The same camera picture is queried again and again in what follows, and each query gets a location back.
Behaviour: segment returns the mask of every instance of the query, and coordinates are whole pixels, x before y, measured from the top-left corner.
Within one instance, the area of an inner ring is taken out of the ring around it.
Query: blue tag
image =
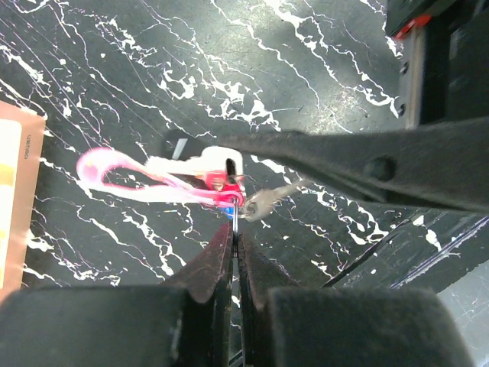
[[[230,206],[229,208],[221,208],[221,211],[228,216],[229,219],[232,219],[232,215],[235,212],[235,208]]]

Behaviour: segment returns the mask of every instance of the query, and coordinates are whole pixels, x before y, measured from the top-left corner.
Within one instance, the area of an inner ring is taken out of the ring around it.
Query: pink lanyard
[[[137,171],[163,184],[131,188],[103,182],[105,175],[115,168]],[[209,190],[196,189],[169,172],[162,172],[160,169],[156,174],[128,155],[111,148],[94,148],[84,153],[76,164],[76,172],[82,187],[141,202],[201,203],[219,208],[233,207],[234,199],[238,200],[239,206],[245,203],[245,195],[239,184],[225,183],[225,171],[204,173],[202,177]],[[221,190],[212,189],[211,181],[216,178],[224,183]]]

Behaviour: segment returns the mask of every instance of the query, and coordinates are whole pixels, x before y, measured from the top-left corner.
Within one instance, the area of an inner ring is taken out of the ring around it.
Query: black marble surface
[[[401,48],[384,35],[385,10],[376,0],[0,0],[0,99],[47,117],[24,286],[157,284],[227,220],[83,190],[76,161],[90,148],[144,162],[174,128],[207,144],[257,130],[401,128]],[[297,177],[257,157],[244,170],[248,194]],[[456,261],[453,244],[480,220],[359,205],[315,184],[240,227],[303,285],[394,286],[418,281],[430,259],[432,269]]]

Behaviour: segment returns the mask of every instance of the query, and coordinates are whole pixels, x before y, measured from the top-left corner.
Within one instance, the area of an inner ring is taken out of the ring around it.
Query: keychain
[[[214,171],[195,172],[196,165],[194,163],[186,166],[185,161],[178,161],[178,164],[174,162],[169,164],[170,169],[176,171],[170,172],[165,170],[163,166],[164,163],[168,163],[168,160],[166,158],[159,159],[161,165],[155,169],[152,164],[149,167],[143,165],[120,151],[111,148],[95,148],[82,155],[76,165],[76,171],[83,187],[112,193],[126,199],[147,203],[201,203],[218,208],[232,208],[234,206],[233,199],[236,199],[238,206],[244,205],[245,195],[241,186],[226,184],[225,167],[218,167],[216,164]],[[140,172],[152,180],[161,182],[161,184],[131,188],[104,182],[107,173],[119,167]],[[206,185],[212,182],[212,175],[219,174],[217,177],[224,181],[224,185],[222,187],[208,187],[207,189],[195,188],[175,174],[195,174]]]
[[[240,152],[206,146],[181,131],[170,131],[168,141],[174,147],[162,152],[163,157],[149,157],[145,164],[111,148],[87,151],[76,165],[80,186],[146,203],[215,206],[234,223],[238,217],[249,222],[263,219],[274,211],[277,202],[309,184],[308,180],[298,180],[273,190],[263,189],[247,200]],[[142,173],[160,184],[132,188],[106,183],[106,175],[116,168]]]

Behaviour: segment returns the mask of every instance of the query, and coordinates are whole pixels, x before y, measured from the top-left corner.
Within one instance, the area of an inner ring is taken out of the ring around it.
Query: screw hole
[[[396,176],[397,163],[391,157],[378,157],[367,163],[365,174],[383,182],[390,181]]]
[[[406,75],[408,69],[410,68],[409,63],[405,62],[401,67],[400,67],[400,74],[401,75]]]
[[[399,106],[399,108],[397,109],[397,114],[399,115],[399,117],[403,116],[404,113],[406,112],[406,105],[403,103],[402,105]]]

